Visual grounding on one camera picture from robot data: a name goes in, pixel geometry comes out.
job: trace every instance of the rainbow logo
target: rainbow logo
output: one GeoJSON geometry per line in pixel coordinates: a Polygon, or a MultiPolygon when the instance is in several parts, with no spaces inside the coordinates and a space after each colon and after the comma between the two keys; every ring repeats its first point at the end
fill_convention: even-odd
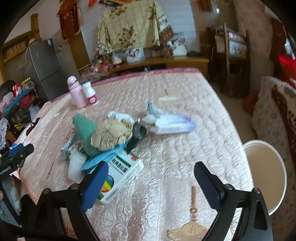
{"type": "Polygon", "coordinates": [[[110,175],[107,176],[106,181],[104,182],[101,192],[108,192],[114,185],[114,179],[110,175]]]}

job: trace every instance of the white quilted tablecloth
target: white quilted tablecloth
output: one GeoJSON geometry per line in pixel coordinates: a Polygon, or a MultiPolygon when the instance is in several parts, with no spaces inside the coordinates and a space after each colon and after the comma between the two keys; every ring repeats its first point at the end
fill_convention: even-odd
{"type": "MultiPolygon", "coordinates": [[[[134,152],[142,158],[144,169],[110,205],[97,201],[86,212],[102,241],[168,240],[168,230],[190,221],[192,186],[196,186],[197,222],[209,228],[216,211],[210,208],[194,178],[197,161],[203,161],[223,183],[246,191],[253,188],[238,133],[197,69],[130,74],[99,82],[94,88],[100,99],[98,105],[77,110],[70,104],[69,94],[48,102],[38,114],[43,118],[25,138],[24,144],[32,143],[35,151],[26,159],[20,176],[35,201],[45,187],[62,190],[72,184],[67,178],[69,162],[60,163],[59,149],[73,127],[76,113],[93,122],[102,121],[111,110],[138,118],[151,100],[168,113],[187,114],[197,127],[186,134],[148,134],[140,143],[134,152]],[[165,93],[165,89],[177,90],[183,101],[162,103],[156,93],[165,93]]],[[[231,240],[238,218],[237,212],[226,240],[231,240]]]]}

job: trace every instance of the bottle label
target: bottle label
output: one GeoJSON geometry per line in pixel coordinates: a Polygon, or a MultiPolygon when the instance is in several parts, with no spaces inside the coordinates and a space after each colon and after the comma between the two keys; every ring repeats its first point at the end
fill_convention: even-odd
{"type": "Polygon", "coordinates": [[[97,103],[99,101],[99,99],[98,99],[98,97],[97,97],[96,94],[93,95],[93,96],[91,96],[91,97],[89,97],[89,98],[87,98],[87,99],[88,99],[88,101],[89,101],[90,104],[95,104],[95,103],[97,103]]]}

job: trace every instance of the beige bucket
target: beige bucket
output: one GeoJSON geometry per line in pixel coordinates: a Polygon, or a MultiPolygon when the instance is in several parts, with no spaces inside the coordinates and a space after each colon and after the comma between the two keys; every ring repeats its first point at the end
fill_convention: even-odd
{"type": "Polygon", "coordinates": [[[281,205],[287,188],[287,172],[282,157],[269,143],[252,140],[243,145],[247,154],[254,186],[263,195],[268,214],[281,205]]]}

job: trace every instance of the crumpled brown paper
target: crumpled brown paper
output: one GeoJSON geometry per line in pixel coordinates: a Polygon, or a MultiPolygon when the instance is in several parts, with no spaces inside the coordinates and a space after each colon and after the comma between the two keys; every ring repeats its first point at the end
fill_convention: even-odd
{"type": "Polygon", "coordinates": [[[100,151],[113,149],[122,145],[133,135],[133,125],[127,120],[118,121],[115,117],[99,122],[91,136],[91,145],[100,151]]]}

